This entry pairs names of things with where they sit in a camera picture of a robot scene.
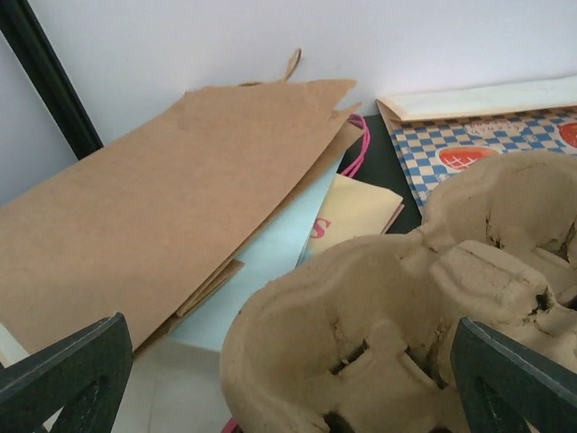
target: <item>folded paper bag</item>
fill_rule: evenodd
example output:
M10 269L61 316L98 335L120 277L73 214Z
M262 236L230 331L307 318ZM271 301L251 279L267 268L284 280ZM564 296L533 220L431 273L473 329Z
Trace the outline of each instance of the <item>folded paper bag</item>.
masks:
M138 347L307 173L353 84L188 92L0 209L0 322L35 352L122 311Z
M252 234L244 240L239 248L237 248L231 257L237 256L238 253L248 246L257 235L265 229L275 217L284 211L291 203L306 189L312 187L313 184L327 171L329 167L342 157L343 153L351 147L362 136L362 130L354 124L345 123L334 139L329 143L328 147L315 161L313 166L307 171L307 174L298 182L297 186L293 188L289 194L282 200L274 211L265 219L265 221ZM154 333L147 338L143 345L136 351L135 355L140 356L152 345L154 345L160 337L165 336L174 329L186 316L198 309L216 290L220 290L226 282L233 278L233 276L240 270L244 263L237 260L223 263L216 271L213 272L205 282L198 287L192 295L185 301L184 304L177 309L176 313L169 317Z
M393 191L337 174L318 212L301 262L348 239L378 235L398 215L403 198Z

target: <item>red logo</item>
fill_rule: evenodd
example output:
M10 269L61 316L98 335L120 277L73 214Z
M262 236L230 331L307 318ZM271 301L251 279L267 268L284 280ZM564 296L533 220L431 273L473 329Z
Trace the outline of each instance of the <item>red logo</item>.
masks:
M318 239L319 237L323 237L325 235L325 229L331 225L331 222L328 219L324 218L317 218L315 223L313 224L313 233L310 234L310 237L313 239Z
M453 170L465 170L474 162L488 156L497 155L495 149L484 146L444 147L437 153L440 162Z
M560 124L557 126L559 135L564 142L572 147L577 147L577 122L572 124Z

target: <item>white floor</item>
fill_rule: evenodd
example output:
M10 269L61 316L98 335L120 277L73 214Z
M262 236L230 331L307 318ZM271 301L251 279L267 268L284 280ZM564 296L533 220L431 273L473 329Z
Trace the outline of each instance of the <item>white floor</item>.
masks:
M218 353L165 337L133 365L114 433L219 433L231 415Z

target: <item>checkered pattern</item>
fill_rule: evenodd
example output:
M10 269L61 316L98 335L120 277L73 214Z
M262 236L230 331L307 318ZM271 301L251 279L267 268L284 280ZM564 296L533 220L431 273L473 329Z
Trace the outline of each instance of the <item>checkered pattern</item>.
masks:
M403 124L391 134L398 160L421 213L431 191L458 171L439 160L439 149L480 145L499 153L547 149L577 154L565 143L557 125L577 122L577 107L510 115L470 117Z

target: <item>black frame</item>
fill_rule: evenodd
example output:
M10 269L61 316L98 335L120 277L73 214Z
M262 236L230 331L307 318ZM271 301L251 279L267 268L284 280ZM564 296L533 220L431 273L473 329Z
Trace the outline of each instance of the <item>black frame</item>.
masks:
M472 433L577 431L577 374L500 332L462 318L451 365Z
M0 371L0 431L112 430L133 365L124 316L116 313Z
M101 149L96 129L26 0L0 2L0 31L77 158Z

